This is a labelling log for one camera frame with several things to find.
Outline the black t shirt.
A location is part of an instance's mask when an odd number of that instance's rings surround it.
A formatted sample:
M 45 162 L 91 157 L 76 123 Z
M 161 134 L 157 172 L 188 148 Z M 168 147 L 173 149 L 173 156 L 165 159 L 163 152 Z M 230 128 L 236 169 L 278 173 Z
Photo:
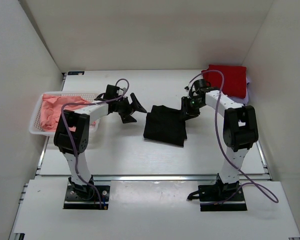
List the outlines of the black t shirt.
M 181 110 L 164 105 L 153 105 L 146 115 L 143 138 L 178 147 L 188 139 L 186 122 Z

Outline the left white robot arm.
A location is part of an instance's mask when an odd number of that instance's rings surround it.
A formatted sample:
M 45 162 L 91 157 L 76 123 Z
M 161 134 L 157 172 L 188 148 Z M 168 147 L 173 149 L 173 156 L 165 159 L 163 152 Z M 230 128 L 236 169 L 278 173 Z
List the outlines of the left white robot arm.
M 71 173 L 68 181 L 72 191 L 85 201 L 97 196 L 100 191 L 89 171 L 85 151 L 89 143 L 90 126 L 102 117 L 118 113 L 122 123 L 135 123 L 134 112 L 146 113 L 134 93 L 125 94 L 128 87 L 107 85 L 91 103 L 66 103 L 61 107 L 59 122 L 53 143 L 65 157 Z

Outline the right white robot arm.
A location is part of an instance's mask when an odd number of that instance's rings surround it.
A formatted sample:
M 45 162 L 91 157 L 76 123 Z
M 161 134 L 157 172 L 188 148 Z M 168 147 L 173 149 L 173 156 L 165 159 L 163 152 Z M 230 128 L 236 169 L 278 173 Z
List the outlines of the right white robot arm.
M 209 106 L 215 110 L 215 127 L 218 116 L 223 117 L 222 137 L 226 145 L 225 160 L 214 184 L 214 195 L 226 200 L 239 188 L 239 175 L 243 161 L 259 138 L 254 107 L 233 101 L 205 79 L 195 80 L 185 87 L 188 95 L 181 98 L 183 120 L 196 118 L 200 108 Z

